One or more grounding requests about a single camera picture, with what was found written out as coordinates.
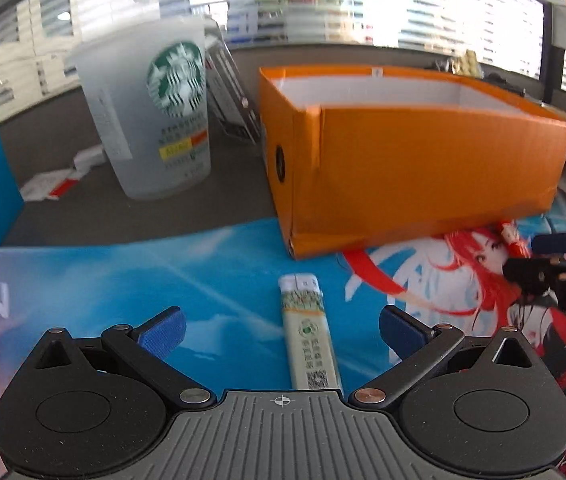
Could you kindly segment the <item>green white lighter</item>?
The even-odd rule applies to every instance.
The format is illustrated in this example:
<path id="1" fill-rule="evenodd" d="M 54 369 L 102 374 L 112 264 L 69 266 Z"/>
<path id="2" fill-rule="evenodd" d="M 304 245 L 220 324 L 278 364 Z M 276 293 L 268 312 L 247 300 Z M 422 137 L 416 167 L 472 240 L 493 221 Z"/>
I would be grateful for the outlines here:
<path id="1" fill-rule="evenodd" d="M 278 279 L 292 386 L 296 390 L 340 390 L 341 381 L 323 293 L 313 274 Z"/>

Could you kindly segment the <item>red snack stick packet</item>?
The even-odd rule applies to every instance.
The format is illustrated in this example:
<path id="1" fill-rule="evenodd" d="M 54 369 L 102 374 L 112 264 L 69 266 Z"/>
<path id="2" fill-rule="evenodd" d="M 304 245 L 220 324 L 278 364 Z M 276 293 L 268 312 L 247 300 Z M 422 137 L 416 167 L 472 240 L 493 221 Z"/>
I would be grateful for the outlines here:
<path id="1" fill-rule="evenodd" d="M 511 221 L 501 221 L 498 229 L 503 238 L 507 255 L 510 258 L 530 258 L 531 252 L 526 240 L 520 235 L 517 226 Z"/>

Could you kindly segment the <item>anime girl desk mat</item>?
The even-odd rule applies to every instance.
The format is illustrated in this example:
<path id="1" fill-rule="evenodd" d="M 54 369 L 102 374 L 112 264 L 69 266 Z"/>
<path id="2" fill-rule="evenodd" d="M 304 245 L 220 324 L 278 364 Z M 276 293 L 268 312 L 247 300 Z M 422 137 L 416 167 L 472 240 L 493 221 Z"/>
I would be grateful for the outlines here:
<path id="1" fill-rule="evenodd" d="M 535 255 L 566 198 L 514 222 Z M 0 249 L 0 479 L 566 479 L 566 311 L 504 278 L 498 225 L 296 261 L 273 220 L 153 242 Z M 278 279 L 313 274 L 340 390 L 292 386 Z M 400 363 L 395 306 L 464 333 L 390 408 L 349 396 Z M 209 389 L 178 408 L 100 335 L 179 307 L 164 362 Z"/>

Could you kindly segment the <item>white red paper card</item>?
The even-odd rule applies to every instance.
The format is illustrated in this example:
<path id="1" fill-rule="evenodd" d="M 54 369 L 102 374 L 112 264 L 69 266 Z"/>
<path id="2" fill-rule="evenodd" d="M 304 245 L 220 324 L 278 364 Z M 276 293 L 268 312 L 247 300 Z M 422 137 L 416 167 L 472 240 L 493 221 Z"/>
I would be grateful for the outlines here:
<path id="1" fill-rule="evenodd" d="M 59 200 L 93 168 L 105 162 L 107 156 L 102 144 L 77 152 L 71 167 L 41 172 L 27 181 L 20 188 L 21 197 L 26 203 Z"/>

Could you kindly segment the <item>orange cardboard box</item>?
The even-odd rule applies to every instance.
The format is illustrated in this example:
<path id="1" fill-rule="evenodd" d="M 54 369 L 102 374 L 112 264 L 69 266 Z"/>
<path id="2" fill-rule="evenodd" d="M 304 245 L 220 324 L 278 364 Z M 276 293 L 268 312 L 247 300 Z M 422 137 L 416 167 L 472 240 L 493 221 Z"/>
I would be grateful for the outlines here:
<path id="1" fill-rule="evenodd" d="M 394 66 L 267 67 L 264 159 L 297 258 L 542 214 L 566 120 L 481 80 Z"/>

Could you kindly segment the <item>yellow building block plate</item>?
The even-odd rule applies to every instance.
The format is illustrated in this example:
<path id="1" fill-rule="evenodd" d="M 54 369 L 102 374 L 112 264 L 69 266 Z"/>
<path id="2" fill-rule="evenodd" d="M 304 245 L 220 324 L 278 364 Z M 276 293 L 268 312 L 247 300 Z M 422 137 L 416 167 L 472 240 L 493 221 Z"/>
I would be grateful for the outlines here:
<path id="1" fill-rule="evenodd" d="M 473 50 L 466 50 L 463 55 L 454 58 L 452 68 L 455 75 L 477 79 L 484 78 L 484 71 L 477 60 L 476 52 Z"/>

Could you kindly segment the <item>black mesh organizer basket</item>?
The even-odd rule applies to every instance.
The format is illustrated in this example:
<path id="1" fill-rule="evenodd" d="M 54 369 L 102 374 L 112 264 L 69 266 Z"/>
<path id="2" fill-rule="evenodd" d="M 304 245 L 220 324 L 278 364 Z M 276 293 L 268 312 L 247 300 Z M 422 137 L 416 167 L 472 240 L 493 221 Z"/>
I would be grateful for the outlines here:
<path id="1" fill-rule="evenodd" d="M 429 66 L 427 66 L 428 70 L 435 70 L 436 72 L 440 73 L 449 73 L 454 74 L 454 70 L 452 68 L 452 61 L 454 58 L 447 58 L 446 60 L 438 60 L 432 62 Z M 516 94 L 516 96 L 521 96 L 524 98 L 527 95 L 527 91 L 525 88 L 518 87 L 516 84 L 511 84 L 505 77 L 497 74 L 495 72 L 491 72 L 488 74 L 484 73 L 484 78 L 481 79 L 483 82 L 487 84 L 492 84 L 492 86 L 498 87 L 502 90 L 506 90 L 508 92 Z"/>

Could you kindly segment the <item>frosted Starbucks plastic cup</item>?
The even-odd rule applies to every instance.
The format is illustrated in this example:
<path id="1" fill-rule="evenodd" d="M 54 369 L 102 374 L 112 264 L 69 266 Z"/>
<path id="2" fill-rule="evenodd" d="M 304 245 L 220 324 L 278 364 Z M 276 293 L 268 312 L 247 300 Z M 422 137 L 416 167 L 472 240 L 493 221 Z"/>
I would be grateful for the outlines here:
<path id="1" fill-rule="evenodd" d="M 67 56 L 132 200 L 190 188 L 211 170 L 205 25 L 174 16 L 82 42 Z"/>

